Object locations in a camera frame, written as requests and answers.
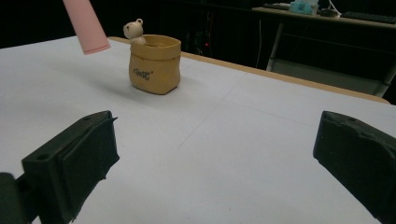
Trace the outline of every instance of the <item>table edge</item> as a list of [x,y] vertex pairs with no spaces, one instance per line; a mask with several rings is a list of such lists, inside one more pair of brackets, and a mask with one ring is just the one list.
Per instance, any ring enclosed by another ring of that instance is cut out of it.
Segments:
[[[118,41],[121,43],[125,43],[125,44],[130,43],[128,39],[117,37],[117,36],[109,36],[108,39]],[[185,57],[185,58],[189,58],[189,59],[194,59],[196,61],[204,62],[204,63],[213,63],[215,65],[229,67],[229,68],[232,68],[235,70],[239,70],[242,72],[248,72],[248,73],[262,76],[262,77],[269,77],[269,78],[273,78],[273,79],[277,79],[277,80],[281,80],[281,81],[285,81],[285,82],[289,82],[289,83],[293,83],[293,84],[298,84],[298,85],[302,85],[302,86],[306,86],[306,87],[310,87],[310,88],[315,88],[315,89],[319,89],[319,90],[323,90],[323,91],[330,91],[330,92],[334,92],[334,93],[344,94],[347,96],[353,96],[353,97],[357,97],[357,98],[361,98],[361,99],[365,99],[365,100],[375,101],[375,102],[379,102],[379,103],[383,103],[383,104],[389,104],[389,102],[387,100],[385,100],[381,97],[358,92],[358,91],[350,91],[347,89],[342,89],[339,87],[334,87],[334,86],[330,86],[330,85],[326,85],[326,84],[322,84],[322,83],[317,83],[317,82],[313,82],[313,81],[309,81],[309,80],[305,80],[305,79],[301,79],[301,78],[297,78],[297,77],[288,77],[286,75],[282,75],[282,74],[278,74],[278,73],[274,73],[274,72],[268,72],[268,71],[261,70],[258,68],[248,67],[248,66],[244,66],[244,65],[236,64],[236,63],[228,63],[228,62],[224,62],[221,60],[207,58],[204,56],[191,54],[191,53],[187,53],[187,52],[181,52],[181,56]]]

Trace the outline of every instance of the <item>dark background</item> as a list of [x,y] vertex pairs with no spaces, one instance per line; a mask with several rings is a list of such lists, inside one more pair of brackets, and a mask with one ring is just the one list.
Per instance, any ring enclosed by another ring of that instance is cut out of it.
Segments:
[[[281,21],[286,22],[276,55],[279,59],[378,81],[383,81],[384,74],[396,61],[394,31],[323,26],[250,10],[263,2],[279,1],[91,0],[107,36],[123,37],[122,26],[141,18],[145,34],[178,38],[183,51],[251,67],[257,65],[260,69],[266,68]],[[319,3],[324,6],[326,2],[320,0]],[[352,8],[376,14],[396,13],[395,0],[333,2],[340,11]],[[4,0],[1,5],[0,48],[75,35],[61,0]],[[384,96],[392,104],[396,104],[395,89],[391,85]]]

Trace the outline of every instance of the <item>logo on bag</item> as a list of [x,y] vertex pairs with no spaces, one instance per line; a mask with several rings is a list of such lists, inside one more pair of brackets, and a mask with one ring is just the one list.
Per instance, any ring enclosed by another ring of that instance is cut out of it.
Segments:
[[134,69],[134,74],[144,78],[145,80],[149,80],[149,75],[152,74],[153,72],[146,72],[146,71],[140,71],[139,69]]

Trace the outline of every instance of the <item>desk leg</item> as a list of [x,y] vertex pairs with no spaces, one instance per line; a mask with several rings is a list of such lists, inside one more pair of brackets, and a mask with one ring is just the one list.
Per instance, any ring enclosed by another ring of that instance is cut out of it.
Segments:
[[385,92],[387,92],[388,87],[391,85],[392,80],[396,77],[396,60],[393,62],[392,67],[389,69],[387,75],[382,81],[382,85],[379,85],[375,90],[375,95],[383,97]]
[[283,30],[283,23],[280,23],[279,27],[277,28],[277,33],[276,33],[276,37],[275,37],[275,41],[274,41],[274,45],[273,45],[273,50],[272,50],[270,58],[268,60],[267,68],[265,69],[269,72],[271,72],[273,70],[277,46],[279,45],[279,40],[280,40],[280,37],[282,36],[282,30]]

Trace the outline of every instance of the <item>teddy bear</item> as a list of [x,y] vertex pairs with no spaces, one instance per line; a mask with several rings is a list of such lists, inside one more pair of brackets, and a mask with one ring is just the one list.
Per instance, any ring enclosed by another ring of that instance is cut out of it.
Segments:
[[137,19],[131,21],[123,26],[124,35],[129,39],[131,45],[133,43],[146,44],[146,39],[143,37],[143,20]]

